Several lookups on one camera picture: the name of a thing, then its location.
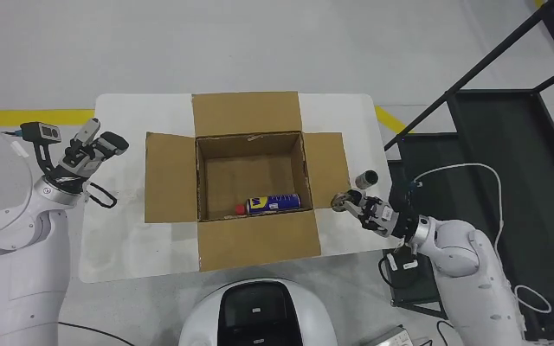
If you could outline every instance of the blue spray can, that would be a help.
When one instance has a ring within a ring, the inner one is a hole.
[[[246,207],[239,204],[235,208],[237,215],[254,215],[265,211],[289,210],[300,208],[300,197],[296,194],[269,195],[249,198]]]

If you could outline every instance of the box flap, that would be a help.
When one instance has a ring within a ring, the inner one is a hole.
[[[146,133],[145,222],[196,221],[195,139]]]
[[[314,208],[330,208],[338,192],[350,189],[342,133],[304,133],[304,151]]]
[[[200,271],[321,255],[313,211],[198,223]]]
[[[192,108],[197,137],[302,129],[296,92],[198,94]]]

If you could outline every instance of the spray can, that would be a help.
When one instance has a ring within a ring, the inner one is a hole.
[[[268,195],[249,198],[246,205],[238,204],[235,207],[237,215],[254,215],[265,211],[289,210],[300,208],[300,197],[296,194]]]
[[[358,189],[368,189],[372,185],[375,185],[377,180],[379,180],[377,172],[374,170],[366,170],[364,173],[356,177],[355,183]]]

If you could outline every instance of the black cable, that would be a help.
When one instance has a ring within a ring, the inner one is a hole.
[[[110,209],[110,208],[115,207],[115,205],[118,203],[117,198],[115,198],[112,194],[110,194],[109,192],[107,192],[105,189],[101,188],[97,184],[95,184],[93,182],[90,182],[90,186],[92,186],[93,188],[96,188],[97,190],[101,191],[104,195],[106,195],[107,198],[112,200],[112,204],[105,204],[104,202],[102,202],[100,199],[98,199],[96,196],[92,195],[89,192],[88,194],[90,196],[90,199],[97,202],[101,207]]]
[[[393,285],[390,281],[387,280],[387,278],[385,278],[384,273],[383,273],[383,266],[381,266],[381,265],[384,263],[385,260],[387,260],[387,258],[383,257],[379,260],[379,263],[377,264],[377,266],[379,268],[379,274],[381,274],[381,279],[383,279],[385,284],[387,284],[388,286],[394,288],[395,290],[408,289],[419,279],[419,268],[416,268],[415,277],[410,282],[408,282],[408,284],[402,285],[402,286]]]
[[[50,150],[47,145],[33,143],[33,148],[35,148],[35,158],[38,166],[41,168],[44,174],[50,173],[54,170],[54,165],[52,164],[52,159],[50,158]]]
[[[67,323],[65,323],[65,322],[58,322],[58,324],[66,325],[66,326],[68,326],[68,327],[81,328],[82,330],[90,330],[90,331],[93,331],[93,332],[95,332],[95,333],[100,333],[100,334],[103,334],[103,335],[105,335],[105,336],[113,337],[114,339],[120,340],[122,343],[126,343],[126,344],[129,345],[129,346],[135,346],[135,345],[133,345],[132,343],[129,343],[128,341],[126,341],[125,339],[120,338],[119,336],[115,336],[115,335],[113,335],[113,334],[106,333],[105,331],[102,331],[102,330],[96,330],[95,328],[85,327],[84,325],[67,324]]]
[[[442,341],[444,342],[444,345],[448,346],[447,339],[444,338],[444,335],[442,335],[442,332],[441,332],[441,324],[445,324],[445,325],[447,325],[448,327],[450,327],[452,329],[454,329],[454,326],[452,324],[448,323],[447,321],[439,321],[439,322],[436,323],[436,329],[439,332],[439,335],[441,336]]]

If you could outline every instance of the tabletop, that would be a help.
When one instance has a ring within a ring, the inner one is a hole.
[[[94,117],[102,131],[129,142],[120,157],[103,163],[94,182],[118,198],[115,208],[87,203],[79,276],[95,283],[178,272],[197,272],[196,222],[144,222],[147,131],[194,137],[191,94],[105,94]],[[368,195],[388,199],[391,180],[375,107],[364,94],[299,93],[303,132],[342,132],[351,186],[366,170],[379,175]],[[349,213],[316,209],[321,256],[393,247],[396,242],[361,228]]]

